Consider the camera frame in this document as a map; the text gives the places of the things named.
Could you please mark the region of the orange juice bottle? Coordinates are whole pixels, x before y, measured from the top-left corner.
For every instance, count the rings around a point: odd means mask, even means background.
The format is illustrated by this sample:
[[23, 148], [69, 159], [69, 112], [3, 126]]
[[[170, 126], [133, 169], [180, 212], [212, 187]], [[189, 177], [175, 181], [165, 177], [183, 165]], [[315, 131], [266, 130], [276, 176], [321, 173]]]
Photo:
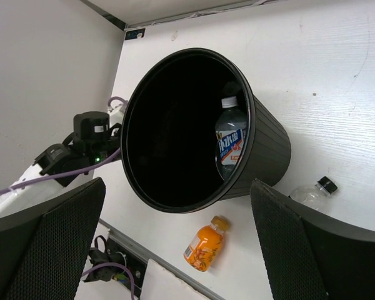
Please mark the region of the orange juice bottle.
[[214, 216], [207, 226], [196, 233], [185, 249], [185, 261], [194, 269], [206, 272], [221, 252], [224, 235], [230, 227], [230, 222], [225, 217]]

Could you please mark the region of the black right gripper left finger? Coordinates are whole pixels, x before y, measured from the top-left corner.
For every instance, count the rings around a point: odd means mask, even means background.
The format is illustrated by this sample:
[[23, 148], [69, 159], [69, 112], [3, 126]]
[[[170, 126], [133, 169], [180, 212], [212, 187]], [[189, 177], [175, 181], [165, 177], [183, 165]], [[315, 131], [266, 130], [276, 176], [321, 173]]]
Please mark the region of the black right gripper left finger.
[[0, 218], [0, 299], [74, 299], [106, 195], [98, 177]]

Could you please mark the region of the clear bottle black cap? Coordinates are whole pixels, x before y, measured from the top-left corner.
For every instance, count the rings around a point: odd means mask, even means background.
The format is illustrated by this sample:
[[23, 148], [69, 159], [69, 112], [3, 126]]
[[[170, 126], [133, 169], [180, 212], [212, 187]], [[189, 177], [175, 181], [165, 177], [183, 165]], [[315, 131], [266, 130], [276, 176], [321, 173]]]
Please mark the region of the clear bottle black cap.
[[316, 211], [325, 211], [329, 198], [338, 190], [338, 186], [327, 176], [323, 176], [313, 185], [300, 186], [289, 197]]

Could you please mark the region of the black plastic waste bin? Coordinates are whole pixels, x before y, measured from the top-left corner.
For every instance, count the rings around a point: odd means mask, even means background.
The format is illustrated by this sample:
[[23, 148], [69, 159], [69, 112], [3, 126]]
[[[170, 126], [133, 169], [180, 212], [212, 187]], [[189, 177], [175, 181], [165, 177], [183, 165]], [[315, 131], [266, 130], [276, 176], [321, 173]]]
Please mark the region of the black plastic waste bin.
[[[228, 96], [236, 97], [247, 127], [236, 167], [223, 179], [215, 127]], [[231, 60], [190, 48], [157, 62], [137, 85], [122, 124], [121, 156], [144, 203], [182, 214], [246, 196], [255, 179], [276, 185], [288, 170], [291, 142]]]

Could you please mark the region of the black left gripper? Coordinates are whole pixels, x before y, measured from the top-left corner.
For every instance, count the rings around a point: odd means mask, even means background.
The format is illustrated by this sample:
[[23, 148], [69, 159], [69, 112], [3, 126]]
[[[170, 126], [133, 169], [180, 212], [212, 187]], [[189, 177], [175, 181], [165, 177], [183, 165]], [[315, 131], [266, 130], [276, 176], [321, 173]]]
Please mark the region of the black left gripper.
[[84, 112], [74, 116], [73, 132], [62, 143], [74, 154], [89, 159], [90, 165], [95, 165], [119, 150], [121, 131], [121, 123], [110, 125], [108, 113]]

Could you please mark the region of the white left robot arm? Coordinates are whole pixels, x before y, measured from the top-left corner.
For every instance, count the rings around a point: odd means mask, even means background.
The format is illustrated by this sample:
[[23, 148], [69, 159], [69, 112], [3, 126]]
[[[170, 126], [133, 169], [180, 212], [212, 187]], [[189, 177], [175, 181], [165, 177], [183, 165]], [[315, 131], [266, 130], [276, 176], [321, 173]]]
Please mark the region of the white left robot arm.
[[124, 114], [84, 112], [63, 142], [45, 149], [11, 186], [0, 190], [0, 218], [57, 196], [79, 175], [121, 158]]

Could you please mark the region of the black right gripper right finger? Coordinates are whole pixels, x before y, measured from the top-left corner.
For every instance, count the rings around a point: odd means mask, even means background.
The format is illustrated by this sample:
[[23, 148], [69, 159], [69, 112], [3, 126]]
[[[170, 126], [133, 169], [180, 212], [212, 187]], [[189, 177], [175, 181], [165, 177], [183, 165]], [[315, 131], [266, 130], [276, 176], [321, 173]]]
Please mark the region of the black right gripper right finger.
[[300, 204], [258, 179], [250, 197], [274, 299], [375, 299], [375, 231]]

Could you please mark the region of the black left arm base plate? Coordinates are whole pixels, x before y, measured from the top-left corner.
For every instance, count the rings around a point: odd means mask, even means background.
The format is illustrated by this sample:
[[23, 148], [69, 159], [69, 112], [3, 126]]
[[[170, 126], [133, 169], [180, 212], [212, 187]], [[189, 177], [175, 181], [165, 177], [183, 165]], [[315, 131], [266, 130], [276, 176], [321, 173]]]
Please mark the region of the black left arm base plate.
[[93, 239], [93, 245], [88, 252], [88, 261], [93, 267], [104, 263], [118, 263], [128, 271], [116, 266], [104, 266], [85, 276], [84, 283], [113, 280], [131, 290], [131, 280], [128, 276], [128, 273], [131, 273], [134, 278], [134, 295], [140, 299], [147, 268], [146, 262], [115, 240], [105, 238], [103, 235], [98, 235]]

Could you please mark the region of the clear bottle white cap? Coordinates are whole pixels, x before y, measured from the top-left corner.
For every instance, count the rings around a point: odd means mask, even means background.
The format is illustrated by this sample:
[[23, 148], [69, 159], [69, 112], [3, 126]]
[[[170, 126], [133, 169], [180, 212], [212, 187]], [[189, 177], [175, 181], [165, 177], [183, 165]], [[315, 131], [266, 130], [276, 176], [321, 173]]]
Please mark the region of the clear bottle white cap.
[[221, 105], [222, 113], [215, 125], [215, 162], [219, 175], [226, 181], [233, 173], [243, 150], [247, 117], [239, 109], [236, 96], [223, 98]]

